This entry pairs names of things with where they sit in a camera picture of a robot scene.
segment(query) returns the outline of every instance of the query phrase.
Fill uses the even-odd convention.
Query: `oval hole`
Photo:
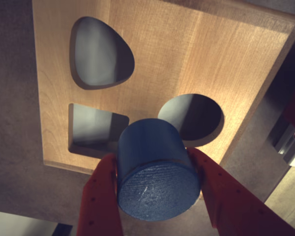
[[[103,89],[126,81],[134,71],[134,57],[127,43],[104,22],[83,17],[70,38],[73,80],[83,89]]]
[[[200,94],[174,97],[161,108],[158,118],[166,120],[179,131],[186,147],[199,147],[213,141],[224,125],[220,106]]]

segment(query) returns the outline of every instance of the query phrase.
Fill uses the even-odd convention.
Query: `cut-out hole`
[[[119,137],[128,124],[126,116],[70,104],[69,151],[96,158],[116,153]]]
[[[159,119],[171,123],[186,147],[199,147],[213,141],[222,131],[224,115],[212,99],[200,94],[184,94],[161,108]]]
[[[73,80],[83,89],[102,89],[126,81],[134,71],[131,49],[104,22],[83,17],[73,26],[70,38]]]

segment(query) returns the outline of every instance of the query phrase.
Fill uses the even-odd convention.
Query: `wood grain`
[[[99,159],[68,151],[69,104],[132,123],[156,118],[175,96],[208,96],[222,108],[224,128],[200,149],[219,163],[295,39],[295,16],[237,1],[34,0],[33,12],[44,162],[83,173]],[[84,16],[111,26],[131,48],[135,70],[123,84],[83,90],[72,79],[70,34]]]

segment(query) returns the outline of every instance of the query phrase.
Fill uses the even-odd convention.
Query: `blue cylinder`
[[[120,208],[147,221],[173,218],[199,197],[200,182],[178,131],[161,119],[132,123],[118,142]]]

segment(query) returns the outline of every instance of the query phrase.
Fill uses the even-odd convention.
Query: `circular hole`
[[[70,69],[83,89],[102,89],[126,81],[134,71],[134,57],[123,38],[106,23],[82,17],[70,38]]]
[[[211,98],[184,94],[169,100],[158,114],[178,131],[186,147],[199,147],[213,141],[222,131],[224,115]]]

